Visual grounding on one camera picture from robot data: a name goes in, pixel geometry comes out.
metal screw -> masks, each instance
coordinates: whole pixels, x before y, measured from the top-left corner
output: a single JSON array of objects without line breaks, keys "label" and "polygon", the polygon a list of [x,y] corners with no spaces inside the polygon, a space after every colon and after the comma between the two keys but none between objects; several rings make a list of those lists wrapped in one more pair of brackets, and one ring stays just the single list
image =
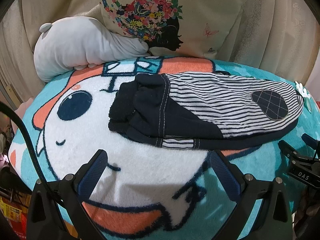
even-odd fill
[{"label": "metal screw", "polygon": [[276,177],[276,182],[277,182],[278,184],[281,184],[281,183],[282,183],[282,179],[281,179],[280,177]]},{"label": "metal screw", "polygon": [[251,174],[246,174],[244,177],[248,181],[253,180],[253,176]]},{"label": "metal screw", "polygon": [[72,180],[73,179],[73,174],[68,174],[64,177],[66,180]]}]

pink fabric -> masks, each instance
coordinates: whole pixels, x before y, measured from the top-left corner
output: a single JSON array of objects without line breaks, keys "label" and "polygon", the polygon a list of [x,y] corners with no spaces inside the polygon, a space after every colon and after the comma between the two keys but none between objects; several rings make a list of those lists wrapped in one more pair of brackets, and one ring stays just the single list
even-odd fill
[{"label": "pink fabric", "polygon": [[[23,116],[24,116],[27,108],[32,104],[33,100],[34,100],[33,98],[29,98],[29,100],[28,100],[27,102],[22,103],[22,104],[19,106],[19,108],[15,111],[15,113],[16,113],[21,119],[23,118]],[[13,129],[14,134],[16,134],[16,133],[17,133],[17,130],[18,130],[18,127],[17,127],[17,125],[16,125],[14,122],[12,122],[12,129]]]}]

fleece blanket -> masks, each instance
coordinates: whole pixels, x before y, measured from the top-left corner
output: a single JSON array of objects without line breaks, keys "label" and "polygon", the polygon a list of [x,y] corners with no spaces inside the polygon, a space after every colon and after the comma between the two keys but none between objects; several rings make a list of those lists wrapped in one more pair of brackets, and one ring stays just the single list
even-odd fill
[{"label": "fleece blanket", "polygon": [[[214,70],[289,82],[263,70],[219,60],[144,57],[60,75],[27,109],[23,122],[48,181],[75,173],[98,149],[108,153],[108,168],[90,200],[83,203],[107,239],[210,240],[230,215],[235,203],[208,168],[207,151],[156,148],[132,142],[108,129],[108,112],[116,91],[137,73]],[[301,135],[308,133],[320,139],[320,114],[313,101],[312,107],[312,114],[304,108],[296,128],[282,138],[309,156],[314,152]],[[288,160],[280,154],[277,143],[223,154],[244,174],[262,180],[283,178],[290,206],[295,210],[304,186],[285,174]],[[9,158],[32,189],[38,177],[20,131],[14,137]],[[260,204],[256,202],[240,237],[249,233]],[[63,208],[61,212],[71,222]]]}]

cartoon eye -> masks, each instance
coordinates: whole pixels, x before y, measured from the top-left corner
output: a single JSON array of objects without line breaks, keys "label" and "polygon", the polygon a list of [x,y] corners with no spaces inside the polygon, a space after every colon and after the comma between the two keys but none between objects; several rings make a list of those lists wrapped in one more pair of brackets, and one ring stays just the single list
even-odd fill
[{"label": "cartoon eye", "polygon": [[66,97],[59,106],[57,115],[61,120],[77,119],[88,111],[92,103],[92,95],[87,91],[76,91]]}]

black and white striped fabric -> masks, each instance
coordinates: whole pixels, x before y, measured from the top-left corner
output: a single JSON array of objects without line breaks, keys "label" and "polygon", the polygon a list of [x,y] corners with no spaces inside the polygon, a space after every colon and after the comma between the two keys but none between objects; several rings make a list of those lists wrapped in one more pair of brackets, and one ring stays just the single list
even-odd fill
[{"label": "black and white striped fabric", "polygon": [[123,83],[109,129],[175,149],[237,150],[291,131],[303,98],[285,82],[223,73],[138,74]]},{"label": "black and white striped fabric", "polygon": [[213,122],[223,137],[281,130],[303,110],[303,99],[285,82],[219,73],[166,74],[169,97],[201,120]]}]

